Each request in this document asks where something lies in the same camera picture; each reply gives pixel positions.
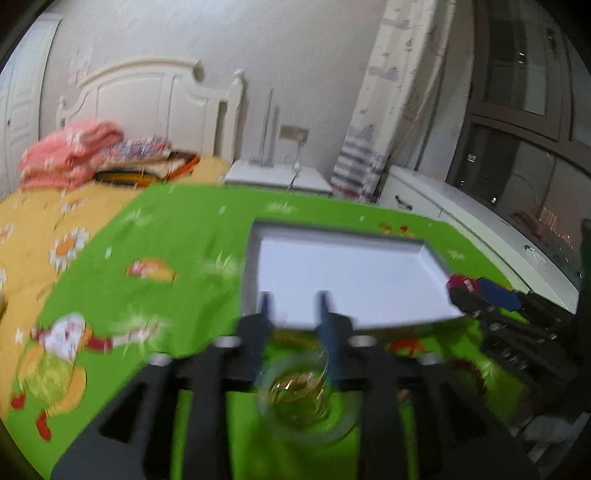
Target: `nightstand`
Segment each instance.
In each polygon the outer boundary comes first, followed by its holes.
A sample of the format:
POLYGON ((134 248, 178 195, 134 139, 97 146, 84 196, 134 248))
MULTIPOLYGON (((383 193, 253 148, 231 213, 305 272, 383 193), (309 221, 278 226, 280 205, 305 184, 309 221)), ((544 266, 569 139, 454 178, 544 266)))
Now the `nightstand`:
POLYGON ((332 187, 315 168, 301 167, 299 173, 292 165, 273 164, 262 166, 248 160, 236 160, 224 183, 269 187, 281 190, 298 190, 300 192, 332 195, 332 187))

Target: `pillow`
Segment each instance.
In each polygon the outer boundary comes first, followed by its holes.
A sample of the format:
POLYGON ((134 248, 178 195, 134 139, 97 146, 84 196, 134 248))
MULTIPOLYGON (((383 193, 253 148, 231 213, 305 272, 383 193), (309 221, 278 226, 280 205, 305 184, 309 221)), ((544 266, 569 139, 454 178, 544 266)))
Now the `pillow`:
POLYGON ((104 151, 106 164, 134 161, 162 160, 170 155, 171 144, 164 137, 136 138, 124 140, 104 151))

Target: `bedpost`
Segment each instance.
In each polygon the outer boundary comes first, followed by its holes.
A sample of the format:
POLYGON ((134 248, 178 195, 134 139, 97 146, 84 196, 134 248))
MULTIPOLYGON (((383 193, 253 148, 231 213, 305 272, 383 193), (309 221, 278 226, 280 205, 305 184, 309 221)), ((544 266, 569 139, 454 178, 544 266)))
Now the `bedpost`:
POLYGON ((230 86, 228 96, 228 108, 226 110, 226 121, 222 148, 220 155, 228 160, 230 164, 234 161, 234 149, 236 147, 236 131, 238 130, 238 118, 240 117, 240 104, 244 92, 244 70, 237 70, 234 73, 234 81, 230 86))
POLYGON ((66 100, 63 96, 60 97, 60 102, 57 105, 56 128, 63 129, 66 126, 66 119, 64 112, 66 111, 66 100))

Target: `cabinet drawer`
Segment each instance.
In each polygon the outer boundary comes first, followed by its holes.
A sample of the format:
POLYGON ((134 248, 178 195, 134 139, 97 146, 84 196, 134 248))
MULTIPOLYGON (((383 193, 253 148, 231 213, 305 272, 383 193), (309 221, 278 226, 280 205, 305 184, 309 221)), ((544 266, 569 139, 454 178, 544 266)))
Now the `cabinet drawer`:
POLYGON ((428 198, 393 177, 389 177, 386 181, 378 204, 433 219, 439 217, 441 213, 441 209, 428 198))

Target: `bed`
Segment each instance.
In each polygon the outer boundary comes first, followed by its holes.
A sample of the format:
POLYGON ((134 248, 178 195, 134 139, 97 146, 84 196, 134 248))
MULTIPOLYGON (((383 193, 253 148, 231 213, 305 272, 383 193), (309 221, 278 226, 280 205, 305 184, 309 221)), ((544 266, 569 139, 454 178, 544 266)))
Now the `bed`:
MULTIPOLYGON (((0 323, 0 417, 43 478, 53 478, 75 438, 152 353, 191 355, 233 331, 258 219, 426 239, 454 273, 508 285, 446 223, 309 194, 215 185, 228 165, 213 155, 234 157, 242 72, 228 90, 216 90, 196 84, 194 68, 176 60, 122 63, 88 78, 76 104, 62 101, 57 113, 60 128, 105 117, 129 137, 163 135, 201 152, 184 183, 141 194, 95 184, 17 192, 0 204, 8 220, 0 236, 8 299, 0 323)), ((472 323, 398 348, 469 359, 486 382, 486 402, 506 420, 522 385, 479 352, 478 332, 472 323)), ((171 479, 181 478, 189 405, 186 397, 178 405, 171 479)), ((355 475, 357 430, 334 445, 294 450, 265 430, 253 394, 231 395, 228 430, 237 479, 355 475)))
MULTIPOLYGON (((71 108, 60 99, 56 128, 99 118, 115 121, 129 138, 167 137, 174 148, 202 156, 182 181, 218 182, 234 157, 243 72, 222 90, 200 86, 194 79, 199 68, 195 61, 134 59, 103 69, 85 80, 71 108)), ((74 250, 138 194, 89 183, 70 192, 15 192, 0 203, 0 290, 8 300, 0 324, 0 416, 8 411, 6 387, 20 350, 59 274, 74 250), (68 245, 73 249, 60 255, 68 245)))

